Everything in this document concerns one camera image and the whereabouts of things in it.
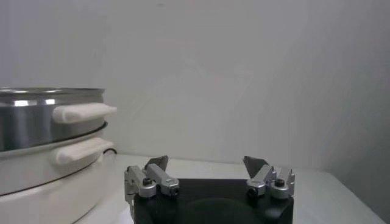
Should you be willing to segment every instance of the table surface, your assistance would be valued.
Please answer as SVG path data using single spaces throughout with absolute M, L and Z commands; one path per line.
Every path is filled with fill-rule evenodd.
M 123 172 L 127 166 L 143 167 L 148 157 L 116 155 L 108 179 L 107 195 L 75 224 L 131 224 L 124 201 Z M 170 159 L 166 169 L 176 178 L 242 178 L 249 176 L 244 164 L 209 163 Z M 385 224 L 356 195 L 327 172 L 294 169 L 294 223 Z

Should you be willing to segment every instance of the screw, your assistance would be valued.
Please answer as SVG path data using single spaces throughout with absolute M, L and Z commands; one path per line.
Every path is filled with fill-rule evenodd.
M 178 196 L 179 195 L 179 188 L 171 188 L 170 190 L 169 190 L 169 193 L 171 194 L 171 196 L 172 197 L 176 197 L 176 196 Z
M 153 181 L 152 181 L 152 179 L 150 179 L 149 177 L 144 178 L 144 179 L 142 180 L 142 184 L 143 184 L 144 186 L 151 185 L 152 183 L 153 183 Z
M 249 188 L 247 191 L 247 195 L 250 198 L 257 198 L 258 197 L 258 190 L 256 188 Z
M 285 181 L 282 179 L 276 179 L 275 180 L 275 186 L 276 187 L 284 187 L 285 186 Z

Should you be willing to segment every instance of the white pot handle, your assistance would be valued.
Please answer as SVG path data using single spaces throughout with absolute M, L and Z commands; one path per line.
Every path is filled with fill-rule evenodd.
M 113 146 L 114 143 L 102 138 L 91 138 L 53 150 L 51 152 L 51 161 L 56 165 L 67 165 L 92 154 L 102 153 Z
M 104 117 L 114 112 L 116 112 L 116 107 L 110 107 L 104 103 L 85 103 L 58 106 L 53 110 L 52 117 L 56 123 L 72 124 Z

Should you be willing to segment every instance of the silver metal part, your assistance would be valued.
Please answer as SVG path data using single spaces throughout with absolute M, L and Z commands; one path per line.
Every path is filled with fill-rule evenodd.
M 104 127 L 104 118 L 74 124 L 52 119 L 57 106 L 102 103 L 104 89 L 0 88 L 0 152 L 76 138 Z
M 294 195 L 295 174 L 292 169 L 282 168 L 277 179 L 271 183 L 271 195 L 277 199 L 287 199 Z
M 259 197 L 265 194 L 266 186 L 276 178 L 274 167 L 263 165 L 260 171 L 251 179 L 246 181 L 248 194 L 251 197 Z
M 129 166 L 124 172 L 124 179 L 125 199 L 129 204 L 135 194 L 143 198 L 151 198 L 156 194 L 156 183 L 146 177 L 138 166 Z
M 170 177 L 164 170 L 156 164 L 149 164 L 146 166 L 146 175 L 152 180 L 156 181 L 161 187 L 161 193 L 175 197 L 179 194 L 179 180 Z

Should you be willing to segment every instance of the white wall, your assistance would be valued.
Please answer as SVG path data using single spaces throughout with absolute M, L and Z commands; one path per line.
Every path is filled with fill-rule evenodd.
M 390 1 L 3 0 L 2 86 L 104 87 L 122 152 L 333 172 L 390 222 Z

